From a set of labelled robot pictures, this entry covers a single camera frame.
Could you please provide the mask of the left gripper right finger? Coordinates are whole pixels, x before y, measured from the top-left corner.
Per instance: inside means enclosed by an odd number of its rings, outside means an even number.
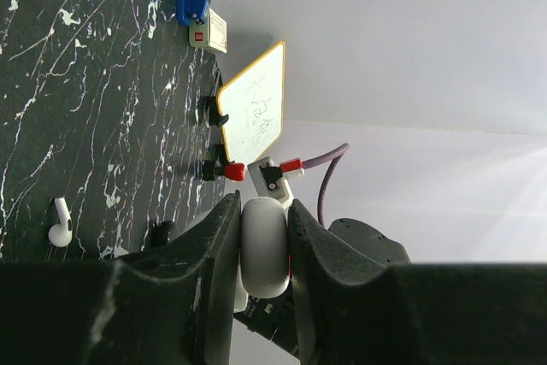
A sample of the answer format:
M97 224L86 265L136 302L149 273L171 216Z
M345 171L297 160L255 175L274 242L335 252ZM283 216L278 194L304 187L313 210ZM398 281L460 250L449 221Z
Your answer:
M392 264L288 212L303 364L543 364L546 267Z

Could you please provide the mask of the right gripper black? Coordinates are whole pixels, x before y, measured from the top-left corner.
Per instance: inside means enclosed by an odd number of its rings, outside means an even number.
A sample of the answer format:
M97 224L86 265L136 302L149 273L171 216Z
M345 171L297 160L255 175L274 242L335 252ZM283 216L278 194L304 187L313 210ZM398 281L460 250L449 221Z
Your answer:
M400 243L366 223L350 218L337 219L328 231L381 265L410 262L407 251ZM234 319L290 355L299 355L291 286L275 298L249 297L245 310L236 313Z

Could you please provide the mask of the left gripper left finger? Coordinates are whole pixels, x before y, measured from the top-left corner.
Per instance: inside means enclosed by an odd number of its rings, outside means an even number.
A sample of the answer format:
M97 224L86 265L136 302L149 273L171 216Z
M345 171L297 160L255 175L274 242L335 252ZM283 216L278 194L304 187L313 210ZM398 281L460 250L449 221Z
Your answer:
M228 194L153 250L2 265L2 363L228 363L240 213Z

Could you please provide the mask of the white earbud charging case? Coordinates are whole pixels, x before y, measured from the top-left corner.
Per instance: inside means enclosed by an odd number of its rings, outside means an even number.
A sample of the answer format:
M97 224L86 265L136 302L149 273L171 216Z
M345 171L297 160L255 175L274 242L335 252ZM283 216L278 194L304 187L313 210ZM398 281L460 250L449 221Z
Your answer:
M245 311L250 297L275 298L290 280L285 210L271 197L257 197L243 207L234 311Z

